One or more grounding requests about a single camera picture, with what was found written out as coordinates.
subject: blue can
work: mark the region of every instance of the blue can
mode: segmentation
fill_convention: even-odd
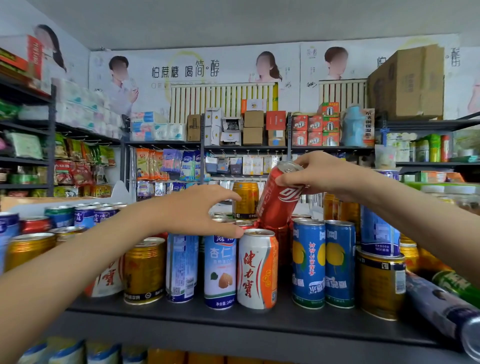
[[[20,217],[13,212],[0,212],[0,274],[3,273],[3,262],[8,240],[20,235]]]
[[[339,308],[355,307],[355,224],[325,220],[325,301]]]
[[[95,226],[94,216],[96,206],[75,206],[75,226],[92,228]]]
[[[227,217],[214,221],[234,224]],[[208,307],[226,310],[237,297],[237,239],[210,235],[203,238],[205,252],[204,298]]]
[[[391,178],[393,180],[399,180],[399,173],[397,170],[376,170],[378,173],[383,174],[384,176],[387,176],[388,178]]]
[[[293,219],[292,299],[317,310],[325,305],[325,223],[311,218]]]
[[[94,223],[99,224],[103,220],[112,217],[119,210],[116,207],[106,206],[106,207],[97,207],[94,211]]]
[[[365,206],[360,206],[361,249],[383,256],[400,255],[400,232]]]
[[[73,226],[75,208],[72,206],[47,207],[44,210],[44,215],[50,219],[53,229],[65,228]]]
[[[197,283],[198,236],[169,234],[167,241],[167,299],[183,303],[193,298]]]

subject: red box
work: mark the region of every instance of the red box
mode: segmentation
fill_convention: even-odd
[[[322,145],[323,146],[339,146],[340,133],[323,133]]]
[[[267,130],[285,130],[287,128],[286,111],[267,111]]]
[[[307,130],[308,129],[308,116],[307,115],[295,115],[292,118],[292,129],[293,130]]]
[[[338,102],[323,102],[322,116],[334,117],[340,116],[340,104]]]
[[[323,117],[323,131],[324,133],[338,133],[340,132],[340,119],[339,118],[326,118]]]
[[[307,145],[307,131],[306,130],[294,130],[294,131],[292,131],[292,145],[293,146],[306,146]]]
[[[308,131],[323,130],[323,120],[321,115],[313,115],[308,117]]]
[[[323,142],[323,132],[321,130],[308,132],[309,146],[322,146],[322,142]]]

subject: radiator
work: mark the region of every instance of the radiator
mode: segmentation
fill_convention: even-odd
[[[274,107],[275,83],[172,85],[170,122],[186,123],[190,114],[203,114],[206,108],[219,108],[226,117],[240,117],[241,101],[266,98],[267,111]]]
[[[367,108],[367,79],[318,81],[319,105],[322,102],[338,102],[340,112],[352,104]]]

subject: barcode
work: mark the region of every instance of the barcode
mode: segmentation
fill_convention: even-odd
[[[193,296],[193,290],[194,290],[194,279],[193,278],[188,278],[186,281],[186,286],[185,286],[185,298]]]
[[[405,287],[405,271],[396,270],[395,271],[395,293],[403,294],[407,291]]]

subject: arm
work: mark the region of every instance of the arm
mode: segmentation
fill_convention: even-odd
[[[480,286],[479,216],[324,152],[296,162],[307,168],[278,177],[278,184],[306,184],[308,193],[359,202]]]
[[[0,363],[16,363],[110,262],[142,239],[161,231],[240,237],[240,227],[214,222],[208,215],[212,205],[229,198],[240,200],[230,190],[204,185],[132,204],[0,276],[0,291],[9,293],[0,300]]]

